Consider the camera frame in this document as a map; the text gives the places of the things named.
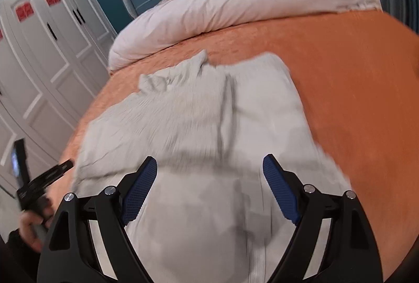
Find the person's left hand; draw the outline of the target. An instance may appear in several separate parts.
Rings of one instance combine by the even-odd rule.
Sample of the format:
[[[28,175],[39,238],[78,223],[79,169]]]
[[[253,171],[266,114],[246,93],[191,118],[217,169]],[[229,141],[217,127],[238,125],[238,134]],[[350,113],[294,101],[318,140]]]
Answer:
[[[45,223],[46,228],[49,228],[54,214],[55,211],[49,198],[45,200],[45,206],[41,215],[36,214],[34,211],[23,211],[21,214],[19,235],[37,253],[41,252],[43,241],[37,236],[35,226],[41,226]]]

